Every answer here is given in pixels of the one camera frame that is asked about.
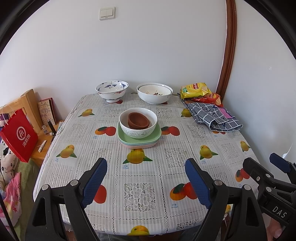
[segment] hand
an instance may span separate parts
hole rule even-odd
[[[266,228],[267,241],[273,241],[273,238],[278,238],[282,233],[281,225],[273,218],[270,220],[269,226]]]

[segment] metal screw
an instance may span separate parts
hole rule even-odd
[[[223,184],[223,182],[220,181],[220,180],[215,180],[214,183],[215,183],[215,185],[217,185],[217,186],[221,186],[221,185]]]
[[[251,187],[249,185],[244,185],[244,189],[249,191],[249,190],[251,190]]]
[[[77,180],[72,180],[71,182],[70,182],[70,185],[71,186],[76,186],[78,184],[78,181]]]
[[[48,186],[47,184],[44,184],[44,185],[41,187],[41,189],[44,191],[44,190],[46,190],[48,187],[49,187],[49,186]]]

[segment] small clay bowl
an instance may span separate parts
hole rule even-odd
[[[143,130],[148,128],[150,122],[145,115],[138,112],[132,112],[128,115],[128,126],[134,130]]]

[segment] white pen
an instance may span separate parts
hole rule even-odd
[[[43,147],[45,146],[46,140],[42,142],[41,146],[38,149],[38,152],[41,152]]]

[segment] pink blanket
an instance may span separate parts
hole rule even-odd
[[[14,178],[9,182],[6,188],[6,198],[3,200],[13,226],[17,223],[20,215],[22,214],[22,209],[20,205],[20,177],[21,173],[18,172],[14,176]],[[8,226],[8,223],[6,221],[1,207],[0,219],[2,220],[5,226]]]

